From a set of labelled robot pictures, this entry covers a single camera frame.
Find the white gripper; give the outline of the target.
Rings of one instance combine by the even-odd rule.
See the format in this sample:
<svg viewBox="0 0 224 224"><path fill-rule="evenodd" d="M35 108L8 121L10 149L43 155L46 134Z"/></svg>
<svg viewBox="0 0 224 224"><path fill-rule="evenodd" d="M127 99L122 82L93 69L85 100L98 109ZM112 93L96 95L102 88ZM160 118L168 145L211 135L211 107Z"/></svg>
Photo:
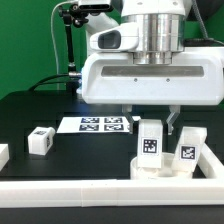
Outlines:
<svg viewBox="0 0 224 224"><path fill-rule="evenodd" d="M131 105L171 105L166 120L171 135L180 105L217 105L224 99L224 47L189 47L169 65L136 65L130 53L94 53L82 70L82 97L89 104L122 104L130 134Z"/></svg>

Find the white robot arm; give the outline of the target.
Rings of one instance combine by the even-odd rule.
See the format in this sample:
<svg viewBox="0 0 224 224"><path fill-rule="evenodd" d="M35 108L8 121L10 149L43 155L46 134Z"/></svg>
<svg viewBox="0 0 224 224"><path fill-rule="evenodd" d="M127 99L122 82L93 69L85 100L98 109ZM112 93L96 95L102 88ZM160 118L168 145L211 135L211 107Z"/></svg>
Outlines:
<svg viewBox="0 0 224 224"><path fill-rule="evenodd" d="M194 0L123 0L122 23L101 23L82 70L89 104L167 105L168 128L183 105L217 105L224 99L224 47L185 47L184 22Z"/></svg>

